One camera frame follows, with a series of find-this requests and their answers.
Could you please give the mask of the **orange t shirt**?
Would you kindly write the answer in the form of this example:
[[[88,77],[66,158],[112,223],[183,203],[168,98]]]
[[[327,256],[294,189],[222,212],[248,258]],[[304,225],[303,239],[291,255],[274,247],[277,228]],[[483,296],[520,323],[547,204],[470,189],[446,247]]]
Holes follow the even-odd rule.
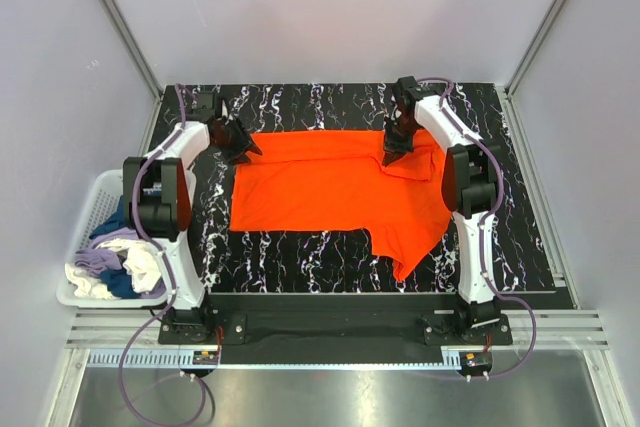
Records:
[[[230,228],[237,232],[366,230],[371,251],[405,280],[450,224],[445,154],[425,130],[384,165],[380,131],[257,133],[261,155],[236,169]]]

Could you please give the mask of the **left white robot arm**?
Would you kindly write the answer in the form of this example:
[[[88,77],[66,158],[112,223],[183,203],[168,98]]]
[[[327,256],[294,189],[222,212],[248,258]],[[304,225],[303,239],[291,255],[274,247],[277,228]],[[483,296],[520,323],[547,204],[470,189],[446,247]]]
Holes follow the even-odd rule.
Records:
[[[160,258],[168,303],[189,311],[204,299],[188,245],[196,186],[189,168],[210,148],[228,165],[249,163],[262,151],[221,94],[193,93],[180,84],[175,90],[179,122],[157,147],[123,162],[123,207],[129,228]]]

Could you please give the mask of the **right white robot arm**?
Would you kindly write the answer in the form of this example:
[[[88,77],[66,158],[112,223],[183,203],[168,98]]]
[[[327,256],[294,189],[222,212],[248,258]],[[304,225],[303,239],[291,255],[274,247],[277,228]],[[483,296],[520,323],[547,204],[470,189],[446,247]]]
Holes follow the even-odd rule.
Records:
[[[458,294],[467,305],[480,306],[496,297],[491,236],[504,196],[503,174],[496,150],[450,106],[453,83],[438,81],[445,85],[441,94],[412,76],[401,77],[392,85],[396,107],[385,118],[383,164],[389,166],[413,153],[414,136],[420,129],[429,132],[446,154],[441,193],[459,238]]]

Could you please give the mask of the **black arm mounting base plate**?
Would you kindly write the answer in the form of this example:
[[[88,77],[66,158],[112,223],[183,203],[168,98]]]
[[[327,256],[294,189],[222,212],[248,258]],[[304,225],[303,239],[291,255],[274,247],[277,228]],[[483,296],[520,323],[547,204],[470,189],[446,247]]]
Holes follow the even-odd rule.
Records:
[[[276,336],[390,337],[428,346],[510,346],[498,301],[469,306],[452,293],[211,294],[204,304],[172,310],[161,321],[162,344],[241,345]]]

